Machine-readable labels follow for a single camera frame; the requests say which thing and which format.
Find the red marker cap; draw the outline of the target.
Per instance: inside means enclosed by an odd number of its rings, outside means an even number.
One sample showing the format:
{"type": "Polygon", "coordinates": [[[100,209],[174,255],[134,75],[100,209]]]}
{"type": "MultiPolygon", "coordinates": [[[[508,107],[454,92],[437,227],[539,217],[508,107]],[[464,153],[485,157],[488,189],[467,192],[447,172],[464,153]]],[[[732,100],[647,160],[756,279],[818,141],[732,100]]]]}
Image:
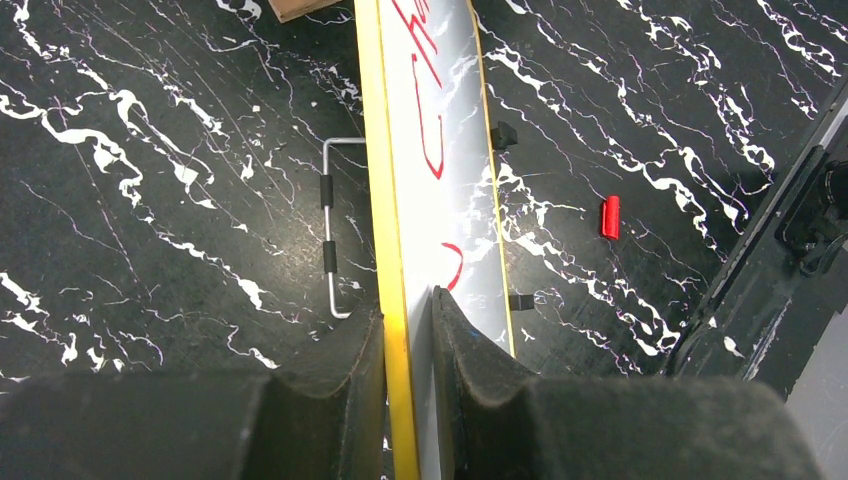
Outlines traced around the red marker cap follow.
{"type": "Polygon", "coordinates": [[[610,240],[618,240],[620,227],[620,197],[611,195],[601,205],[601,235],[610,240]]]}

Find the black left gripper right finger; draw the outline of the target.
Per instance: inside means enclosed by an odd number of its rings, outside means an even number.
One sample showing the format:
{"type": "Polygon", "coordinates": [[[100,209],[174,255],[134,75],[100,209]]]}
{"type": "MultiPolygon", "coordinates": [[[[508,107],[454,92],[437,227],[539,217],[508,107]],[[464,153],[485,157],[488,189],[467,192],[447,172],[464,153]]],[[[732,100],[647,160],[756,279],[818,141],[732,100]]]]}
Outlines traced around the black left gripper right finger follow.
{"type": "Polygon", "coordinates": [[[818,479],[769,387],[722,377],[545,377],[431,297],[445,479],[818,479]]]}

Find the yellow-framed whiteboard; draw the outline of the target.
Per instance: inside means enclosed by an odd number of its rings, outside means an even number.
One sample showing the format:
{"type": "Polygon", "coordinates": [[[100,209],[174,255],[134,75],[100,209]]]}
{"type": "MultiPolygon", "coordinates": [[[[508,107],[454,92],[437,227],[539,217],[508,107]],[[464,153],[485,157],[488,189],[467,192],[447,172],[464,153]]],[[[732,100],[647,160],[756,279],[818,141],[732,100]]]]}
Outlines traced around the yellow-framed whiteboard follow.
{"type": "Polygon", "coordinates": [[[358,1],[355,20],[393,470],[439,479],[434,288],[514,349],[478,21],[467,1],[358,1]]]}

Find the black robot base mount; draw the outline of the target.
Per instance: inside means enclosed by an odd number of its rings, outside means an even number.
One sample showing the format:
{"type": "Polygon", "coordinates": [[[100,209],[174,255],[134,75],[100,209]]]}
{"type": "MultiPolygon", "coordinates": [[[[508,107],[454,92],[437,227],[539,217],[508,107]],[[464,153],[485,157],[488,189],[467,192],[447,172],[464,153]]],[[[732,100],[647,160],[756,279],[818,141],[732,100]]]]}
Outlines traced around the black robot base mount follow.
{"type": "Polygon", "coordinates": [[[841,78],[690,317],[662,373],[788,398],[847,304],[847,80],[841,78]]]}

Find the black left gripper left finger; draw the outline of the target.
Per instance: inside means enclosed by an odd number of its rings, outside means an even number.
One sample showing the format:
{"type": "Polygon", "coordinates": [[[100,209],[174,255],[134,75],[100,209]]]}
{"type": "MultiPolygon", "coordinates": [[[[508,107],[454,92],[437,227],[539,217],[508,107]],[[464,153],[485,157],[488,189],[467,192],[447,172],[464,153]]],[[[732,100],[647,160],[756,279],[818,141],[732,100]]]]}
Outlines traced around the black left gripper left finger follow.
{"type": "Polygon", "coordinates": [[[5,479],[375,479],[383,317],[361,306],[277,370],[68,373],[1,403],[5,479]]]}

